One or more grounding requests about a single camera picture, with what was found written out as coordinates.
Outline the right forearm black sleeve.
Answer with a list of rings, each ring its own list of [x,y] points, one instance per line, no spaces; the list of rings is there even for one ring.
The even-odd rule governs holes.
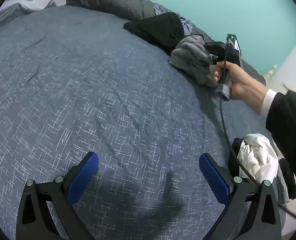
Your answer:
[[[282,94],[269,89],[260,115],[296,176],[296,92]]]

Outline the person's right hand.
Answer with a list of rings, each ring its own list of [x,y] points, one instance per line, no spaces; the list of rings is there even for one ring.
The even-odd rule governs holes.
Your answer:
[[[238,65],[230,62],[216,64],[213,81],[218,83],[224,70],[228,70],[232,81],[232,100],[241,100],[256,114],[260,114],[268,88],[248,75]]]

